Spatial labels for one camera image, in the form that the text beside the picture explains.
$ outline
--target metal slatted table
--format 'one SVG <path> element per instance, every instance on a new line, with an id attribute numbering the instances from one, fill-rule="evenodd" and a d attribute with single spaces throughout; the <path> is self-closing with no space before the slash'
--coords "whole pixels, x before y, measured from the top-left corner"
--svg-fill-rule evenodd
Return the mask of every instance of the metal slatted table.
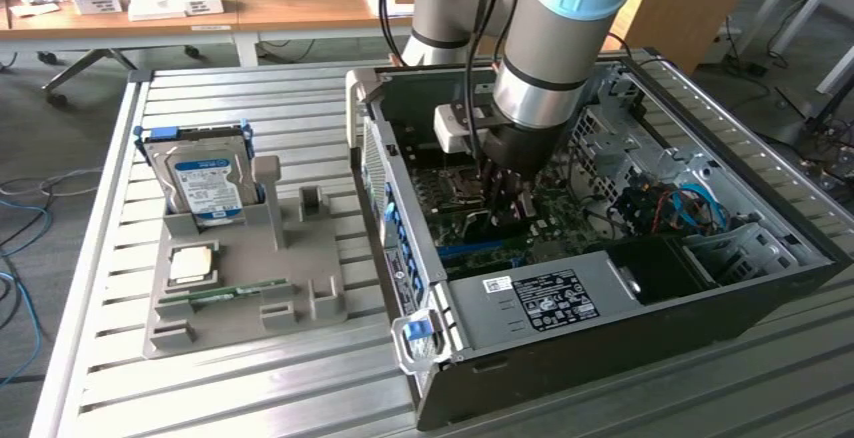
<path id="1" fill-rule="evenodd" d="M 156 72 L 130 83 L 32 436 L 830 436 L 854 428 L 854 274 L 737 340 L 431 434 L 414 429 L 406 378 L 350 177 L 344 74 L 379 62 Z M 845 246 L 850 217 L 781 167 L 702 93 L 653 73 Z M 132 127 L 247 119 L 283 164 L 279 192 L 332 197 L 352 314 L 340 325 L 146 361 L 144 322 L 164 200 Z M 679 140 L 679 131 L 659 130 Z"/>

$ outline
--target gray carpet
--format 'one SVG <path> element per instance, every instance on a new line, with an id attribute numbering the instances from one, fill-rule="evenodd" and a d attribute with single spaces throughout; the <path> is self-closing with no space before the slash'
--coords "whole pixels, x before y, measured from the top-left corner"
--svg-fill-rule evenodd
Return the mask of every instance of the gray carpet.
<path id="1" fill-rule="evenodd" d="M 734 15 L 734 26 L 743 26 L 762 0 L 742 0 Z M 763 41 L 757 42 L 759 50 Z M 793 44 L 786 57 L 790 69 L 773 67 L 763 79 L 771 86 L 785 85 L 811 94 L 811 90 L 830 71 L 833 64 L 854 44 L 854 28 L 827 16 L 815 16 Z M 308 49 L 308 42 L 270 47 L 280 55 L 276 61 L 299 58 Z M 150 69 L 236 66 L 234 47 L 208 45 L 200 47 L 203 60 L 184 56 L 180 47 L 134 51 L 130 58 L 138 66 Z M 386 56 L 380 39 L 339 39 L 319 41 L 302 61 L 338 61 L 376 59 Z M 747 54 L 745 60 L 758 53 Z M 79 53 L 61 53 L 71 61 Z M 112 60 L 102 61 L 60 89 L 72 103 L 65 110 L 56 110 L 44 102 L 39 87 L 57 72 L 35 59 L 35 54 L 21 54 L 16 65 L 0 74 L 0 181 L 21 177 L 47 177 L 69 169 L 100 166 L 119 110 L 126 77 L 124 69 Z M 695 79 L 725 105 L 754 96 L 762 90 L 751 83 L 735 79 L 715 68 L 703 68 Z M 761 130 L 774 128 L 782 122 L 797 119 L 793 111 L 777 107 L 778 98 L 769 96 L 737 110 L 739 117 Z M 849 98 L 839 117 L 850 117 L 854 97 Z M 83 181 L 73 186 L 85 186 Z M 43 326 L 49 336 L 59 327 L 65 294 L 77 260 L 77 252 L 91 211 L 92 195 L 59 199 L 52 208 L 55 223 L 37 244 L 12 257 L 19 276 L 33 296 Z M 44 197 L 23 197 L 27 204 L 41 204 Z M 29 219 L 29 214 L 0 207 L 0 237 L 8 236 Z M 0 303 L 0 316 L 9 312 L 11 300 Z M 25 311 L 21 309 L 11 325 L 0 332 L 0 376 L 23 363 L 32 351 L 33 332 Z M 51 343 L 45 342 L 41 354 L 25 371 L 27 375 L 47 370 Z M 0 388 L 0 435 L 9 438 L 25 436 L 37 401 L 40 383 L 8 385 Z"/>

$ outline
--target robotic arm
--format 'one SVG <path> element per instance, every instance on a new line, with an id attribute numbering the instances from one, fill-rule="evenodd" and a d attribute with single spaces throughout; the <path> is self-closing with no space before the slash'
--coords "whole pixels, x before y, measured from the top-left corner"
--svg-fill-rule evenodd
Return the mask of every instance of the robotic arm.
<path id="1" fill-rule="evenodd" d="M 506 22 L 510 1 L 499 0 L 487 34 Z M 508 170 L 512 181 L 525 183 L 549 162 L 625 3 L 518 0 L 492 94 L 494 111 L 510 124 L 491 129 L 483 140 L 484 175 L 507 176 Z M 476 0 L 415 0 L 404 56 L 418 48 L 428 64 L 459 62 L 476 8 Z"/>

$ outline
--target blue hard drive label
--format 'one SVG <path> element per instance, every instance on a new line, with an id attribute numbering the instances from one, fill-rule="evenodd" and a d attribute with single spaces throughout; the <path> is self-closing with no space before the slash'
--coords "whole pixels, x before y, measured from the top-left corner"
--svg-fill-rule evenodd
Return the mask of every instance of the blue hard drive label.
<path id="1" fill-rule="evenodd" d="M 184 161 L 175 164 L 175 174 L 192 213 L 206 220 L 228 220 L 240 213 L 240 193 L 228 176 L 226 159 Z"/>
<path id="2" fill-rule="evenodd" d="M 537 331 L 599 316 L 597 305 L 573 270 L 514 281 L 512 286 Z"/>

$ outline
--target chair wheel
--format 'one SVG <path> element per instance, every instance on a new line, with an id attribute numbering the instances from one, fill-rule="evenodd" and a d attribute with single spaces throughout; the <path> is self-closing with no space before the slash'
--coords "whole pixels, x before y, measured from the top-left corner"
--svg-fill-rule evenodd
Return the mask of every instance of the chair wheel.
<path id="1" fill-rule="evenodd" d="M 45 65 L 56 65 L 59 64 L 59 59 L 56 59 L 56 55 L 53 53 L 37 53 L 39 61 Z"/>
<path id="2" fill-rule="evenodd" d="M 199 48 L 196 48 L 195 46 L 186 46 L 184 54 L 196 60 L 202 57 L 202 52 L 199 51 Z"/>
<path id="3" fill-rule="evenodd" d="M 68 97 L 65 95 L 48 93 L 45 100 L 53 108 L 64 108 L 68 106 Z"/>

